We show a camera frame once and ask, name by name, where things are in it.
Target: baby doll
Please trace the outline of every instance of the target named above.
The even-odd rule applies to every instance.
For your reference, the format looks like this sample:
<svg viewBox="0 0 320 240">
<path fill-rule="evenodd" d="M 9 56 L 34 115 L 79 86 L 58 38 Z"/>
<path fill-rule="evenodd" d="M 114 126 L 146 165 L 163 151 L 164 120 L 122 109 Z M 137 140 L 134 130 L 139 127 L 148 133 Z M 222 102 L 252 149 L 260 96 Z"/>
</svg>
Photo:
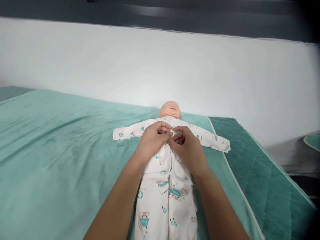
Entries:
<svg viewBox="0 0 320 240">
<path fill-rule="evenodd" d="M 160 118 L 117 128 L 113 132 L 113 140 L 141 137 L 149 125 L 164 121 L 172 128 L 188 126 L 202 146 L 230 151 L 229 140 L 181 121 L 180 115 L 176 102 L 166 102 L 160 109 Z M 155 236 L 157 239 L 197 239 L 193 184 L 192 175 L 179 156 L 168 144 L 162 146 L 142 176 L 136 203 L 135 239 L 154 239 Z"/>
</svg>

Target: white piping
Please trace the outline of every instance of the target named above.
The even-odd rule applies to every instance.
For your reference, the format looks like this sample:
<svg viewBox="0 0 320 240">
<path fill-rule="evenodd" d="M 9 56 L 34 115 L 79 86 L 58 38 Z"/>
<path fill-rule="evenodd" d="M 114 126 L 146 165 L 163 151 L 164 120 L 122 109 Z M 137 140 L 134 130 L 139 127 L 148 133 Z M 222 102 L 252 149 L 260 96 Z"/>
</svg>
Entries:
<svg viewBox="0 0 320 240">
<path fill-rule="evenodd" d="M 208 120 L 209 120 L 209 122 L 210 122 L 210 124 L 211 124 L 211 127 L 212 127 L 212 129 L 213 129 L 213 131 L 214 131 L 214 134 L 216 134 L 216 131 L 214 130 L 214 127 L 213 127 L 213 125 L 212 125 L 212 122 L 210 121 L 209 118 L 208 118 Z M 228 168 L 229 168 L 229 171 L 230 171 L 231 175 L 233 176 L 234 181 L 236 182 L 236 184 L 237 184 L 237 186 L 238 186 L 238 188 L 239 188 L 239 190 L 240 190 L 240 192 L 241 192 L 241 195 L 242 195 L 244 201 L 246 202 L 246 204 L 247 204 L 247 206 L 248 206 L 248 208 L 249 208 L 249 210 L 250 210 L 250 213 L 251 213 L 251 215 L 252 215 L 252 217 L 253 217 L 253 221 L 254 221 L 254 223 L 256 224 L 257 228 L 258 228 L 258 232 L 259 232 L 261 238 L 262 238 L 262 239 L 265 239 L 265 237 L 264 237 L 264 235 L 263 235 L 263 233 L 262 233 L 262 231 L 261 231 L 261 228 L 260 228 L 260 226 L 259 226 L 259 224 L 258 224 L 258 221 L 257 221 L 257 219 L 256 219 L 256 217 L 255 217 L 255 215 L 254 215 L 254 213 L 253 213 L 253 210 L 252 210 L 252 208 L 251 208 L 251 206 L 250 206 L 250 204 L 249 204 L 246 196 L 244 195 L 244 193 L 243 193 L 243 191 L 242 191 L 242 189 L 241 189 L 241 187 L 240 187 L 240 185 L 239 185 L 236 177 L 234 176 L 234 174 L 233 174 L 233 172 L 232 172 L 232 170 L 231 170 L 231 167 L 230 167 L 230 165 L 229 165 L 229 163 L 228 163 L 228 161 L 227 161 L 227 158 L 226 158 L 224 152 L 222 152 L 222 155 L 223 155 L 223 157 L 224 157 L 224 160 L 226 161 L 226 164 L 227 164 L 227 166 L 228 166 Z"/>
<path fill-rule="evenodd" d="M 309 137 L 309 135 L 305 136 L 303 138 L 303 141 L 305 144 L 307 144 L 309 147 L 312 147 L 313 149 L 317 150 L 318 152 L 320 152 L 320 150 L 318 148 L 315 148 L 314 146 L 310 145 L 309 143 L 307 143 L 306 137 Z"/>
</svg>

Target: white onesie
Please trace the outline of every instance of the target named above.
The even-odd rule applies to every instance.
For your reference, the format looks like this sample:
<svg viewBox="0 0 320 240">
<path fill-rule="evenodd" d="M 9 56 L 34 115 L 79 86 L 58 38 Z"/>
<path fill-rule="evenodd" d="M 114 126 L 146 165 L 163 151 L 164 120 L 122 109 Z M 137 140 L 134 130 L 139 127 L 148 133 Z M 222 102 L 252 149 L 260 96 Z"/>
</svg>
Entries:
<svg viewBox="0 0 320 240">
<path fill-rule="evenodd" d="M 187 126 L 202 146 L 230 151 L 229 140 L 174 117 L 149 119 L 113 131 L 113 140 L 141 137 L 145 128 L 164 121 Z M 135 216 L 135 239 L 197 239 L 197 205 L 191 173 L 168 144 L 149 161 L 142 176 Z"/>
</svg>

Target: doll head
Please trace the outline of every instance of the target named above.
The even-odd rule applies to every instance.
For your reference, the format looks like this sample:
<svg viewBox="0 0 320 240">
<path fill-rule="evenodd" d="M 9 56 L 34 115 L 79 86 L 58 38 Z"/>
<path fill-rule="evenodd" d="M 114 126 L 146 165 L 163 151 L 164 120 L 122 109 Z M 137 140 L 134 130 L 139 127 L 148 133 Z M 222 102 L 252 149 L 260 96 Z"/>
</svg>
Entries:
<svg viewBox="0 0 320 240">
<path fill-rule="evenodd" d="M 181 112 L 179 105 L 174 101 L 168 101 L 162 105 L 160 109 L 160 117 L 172 116 L 174 118 L 180 118 Z"/>
</svg>

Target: hand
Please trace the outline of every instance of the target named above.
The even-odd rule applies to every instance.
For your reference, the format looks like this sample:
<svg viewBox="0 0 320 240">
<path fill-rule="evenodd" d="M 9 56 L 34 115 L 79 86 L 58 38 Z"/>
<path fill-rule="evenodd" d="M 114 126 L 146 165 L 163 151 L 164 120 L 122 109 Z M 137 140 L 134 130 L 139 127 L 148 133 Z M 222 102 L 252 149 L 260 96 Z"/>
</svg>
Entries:
<svg viewBox="0 0 320 240">
<path fill-rule="evenodd" d="M 147 164 L 173 135 L 170 129 L 172 127 L 163 121 L 158 121 L 147 127 L 134 154 Z"/>
<path fill-rule="evenodd" d="M 178 154 L 187 169 L 197 179 L 198 176 L 211 172 L 199 139 L 185 126 L 179 126 L 173 131 L 180 131 L 169 139 L 170 147 Z"/>
</svg>

